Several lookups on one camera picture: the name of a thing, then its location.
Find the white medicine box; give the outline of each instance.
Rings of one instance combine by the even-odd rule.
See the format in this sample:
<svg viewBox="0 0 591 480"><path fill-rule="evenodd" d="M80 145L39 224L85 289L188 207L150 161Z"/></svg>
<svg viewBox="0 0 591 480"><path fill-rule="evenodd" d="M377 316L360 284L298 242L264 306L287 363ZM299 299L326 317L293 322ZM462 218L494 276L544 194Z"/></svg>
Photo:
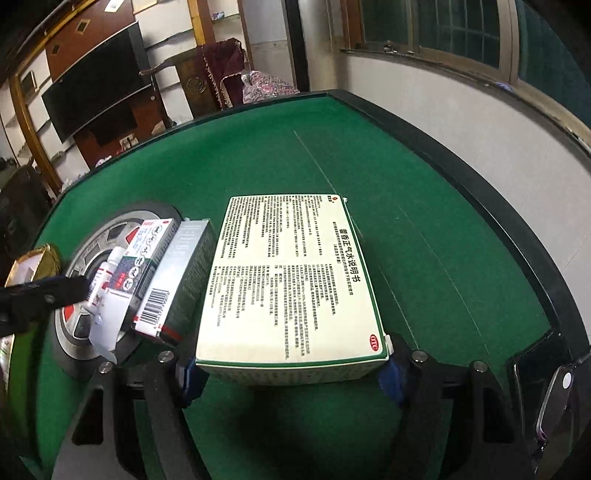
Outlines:
<svg viewBox="0 0 591 480"><path fill-rule="evenodd" d="M196 363L219 377L353 380L388 360L389 337L338 195L231 198L205 295Z"/></svg>

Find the wooden chair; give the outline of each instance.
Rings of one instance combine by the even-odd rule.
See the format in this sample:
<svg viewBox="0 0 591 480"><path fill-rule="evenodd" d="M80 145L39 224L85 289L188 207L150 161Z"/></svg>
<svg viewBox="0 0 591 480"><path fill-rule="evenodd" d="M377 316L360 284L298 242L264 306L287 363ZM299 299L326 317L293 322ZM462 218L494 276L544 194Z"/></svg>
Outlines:
<svg viewBox="0 0 591 480"><path fill-rule="evenodd" d="M235 42L242 52L242 66L243 68L243 50L240 42L235 39L226 40L225 42ZM155 75L169 67L177 69L178 78L183 87L183 92L189 103L191 114L193 118L198 118L209 113L214 113L222 108L227 108L224 101L216 98L216 92L219 90L214 84L211 75L211 69L207 65L205 59L204 48L206 46L197 46L191 50L173 55L164 60L160 65L150 70L143 70L139 74L141 76L149 76L153 84L156 84Z"/></svg>

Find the white wall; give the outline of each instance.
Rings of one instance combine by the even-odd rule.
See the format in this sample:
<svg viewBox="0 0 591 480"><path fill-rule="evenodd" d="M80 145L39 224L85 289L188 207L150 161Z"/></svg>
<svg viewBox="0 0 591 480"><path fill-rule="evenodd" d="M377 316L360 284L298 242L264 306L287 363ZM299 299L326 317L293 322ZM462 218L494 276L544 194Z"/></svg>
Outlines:
<svg viewBox="0 0 591 480"><path fill-rule="evenodd" d="M254 70L294 84L282 0L242 0Z"/></svg>
<svg viewBox="0 0 591 480"><path fill-rule="evenodd" d="M343 14L340 9L340 0L327 0L330 3L330 13L332 20L332 33L335 44L342 48L345 46L344 30L343 30Z"/></svg>
<svg viewBox="0 0 591 480"><path fill-rule="evenodd" d="M11 147L9 149L11 151L9 156L14 156L17 162L23 163L23 159L18 158L17 154L25 143L25 137L22 134L21 128L18 126L17 118L14 114L14 105L10 96L8 80L0 87L0 116L2 117L3 133L6 136L8 145Z"/></svg>
<svg viewBox="0 0 591 480"><path fill-rule="evenodd" d="M335 45L335 11L337 0L298 0L306 45L310 90L329 90L337 86L339 50Z"/></svg>
<svg viewBox="0 0 591 480"><path fill-rule="evenodd" d="M356 54L341 61L340 87L435 138L506 198L562 272L591 333L589 159L545 120L446 74Z"/></svg>
<svg viewBox="0 0 591 480"><path fill-rule="evenodd" d="M136 14L135 19L139 23L151 67L197 46L187 0L171 0L154 5ZM162 70L156 75L156 81L168 116L178 124L192 120L193 115L176 68Z"/></svg>

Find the grey box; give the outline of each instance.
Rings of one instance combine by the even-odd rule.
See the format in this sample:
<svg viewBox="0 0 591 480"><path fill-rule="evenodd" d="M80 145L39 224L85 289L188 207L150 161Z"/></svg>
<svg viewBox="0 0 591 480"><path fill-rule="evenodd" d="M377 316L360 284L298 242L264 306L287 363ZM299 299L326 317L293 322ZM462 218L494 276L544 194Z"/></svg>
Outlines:
<svg viewBox="0 0 591 480"><path fill-rule="evenodd" d="M133 328L168 345L191 331L216 249L210 220L182 222L134 317Z"/></svg>

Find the window frame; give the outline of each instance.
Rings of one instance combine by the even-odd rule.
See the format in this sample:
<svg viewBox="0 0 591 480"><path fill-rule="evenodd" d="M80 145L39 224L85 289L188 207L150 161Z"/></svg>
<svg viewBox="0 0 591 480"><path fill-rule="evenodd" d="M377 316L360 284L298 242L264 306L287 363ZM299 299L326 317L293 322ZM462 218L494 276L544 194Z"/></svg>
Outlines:
<svg viewBox="0 0 591 480"><path fill-rule="evenodd" d="M363 47L362 0L340 0L345 35L344 51L380 53L375 46ZM477 60L419 45L418 0L407 4L408 45L393 44L396 52L391 57L416 59L436 68L458 75L467 73L483 85L490 82L504 84L510 94L525 102L538 113L561 128L591 158L591 129L562 104L519 78L519 18L515 0L496 0L499 14L499 67L494 68Z"/></svg>

